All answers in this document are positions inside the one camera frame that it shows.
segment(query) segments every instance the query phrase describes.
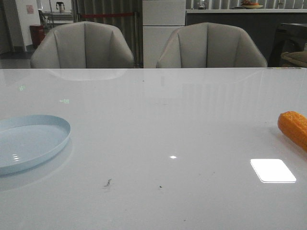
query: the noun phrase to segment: light blue plate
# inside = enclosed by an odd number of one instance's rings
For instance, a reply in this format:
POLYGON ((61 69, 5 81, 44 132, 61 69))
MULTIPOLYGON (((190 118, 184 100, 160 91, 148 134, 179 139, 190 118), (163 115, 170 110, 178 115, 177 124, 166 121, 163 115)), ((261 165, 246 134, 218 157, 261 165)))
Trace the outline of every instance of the light blue plate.
POLYGON ((43 163, 67 144, 70 124, 57 116, 30 115, 0 121, 0 175, 43 163))

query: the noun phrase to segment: kettle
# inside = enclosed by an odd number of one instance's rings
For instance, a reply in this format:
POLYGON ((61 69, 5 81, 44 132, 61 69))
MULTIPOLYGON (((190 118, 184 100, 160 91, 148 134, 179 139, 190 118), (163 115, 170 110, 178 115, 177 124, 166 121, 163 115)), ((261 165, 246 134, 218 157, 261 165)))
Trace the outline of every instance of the kettle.
POLYGON ((57 10, 59 10, 60 13, 65 11, 65 5, 62 1, 57 1, 56 8, 57 8, 57 10))

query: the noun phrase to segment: bowl of fruit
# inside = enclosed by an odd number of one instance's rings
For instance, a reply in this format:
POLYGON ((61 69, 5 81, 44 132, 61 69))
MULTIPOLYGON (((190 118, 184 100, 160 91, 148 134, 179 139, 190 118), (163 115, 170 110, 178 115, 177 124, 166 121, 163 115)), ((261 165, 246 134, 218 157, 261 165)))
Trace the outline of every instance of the bowl of fruit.
POLYGON ((257 3, 257 2, 252 2, 252 1, 249 1, 249 0, 243 0, 241 2, 241 6, 246 8, 246 9, 259 9, 263 5, 259 5, 259 3, 257 3))

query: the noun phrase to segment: cushion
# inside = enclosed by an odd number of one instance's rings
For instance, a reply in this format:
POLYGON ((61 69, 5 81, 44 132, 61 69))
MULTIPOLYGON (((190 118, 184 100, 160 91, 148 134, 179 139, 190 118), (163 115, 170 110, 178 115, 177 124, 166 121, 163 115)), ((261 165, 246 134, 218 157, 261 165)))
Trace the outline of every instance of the cushion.
POLYGON ((281 54, 281 58, 297 66, 307 68, 307 51, 284 52, 281 54))

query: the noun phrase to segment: floor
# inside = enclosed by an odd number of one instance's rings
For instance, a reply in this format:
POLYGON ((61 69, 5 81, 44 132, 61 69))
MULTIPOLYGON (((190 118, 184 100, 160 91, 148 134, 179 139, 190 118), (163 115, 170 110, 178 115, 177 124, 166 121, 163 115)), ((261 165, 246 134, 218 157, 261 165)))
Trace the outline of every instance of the floor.
POLYGON ((33 52, 9 52, 0 55, 0 69, 30 69, 33 52))

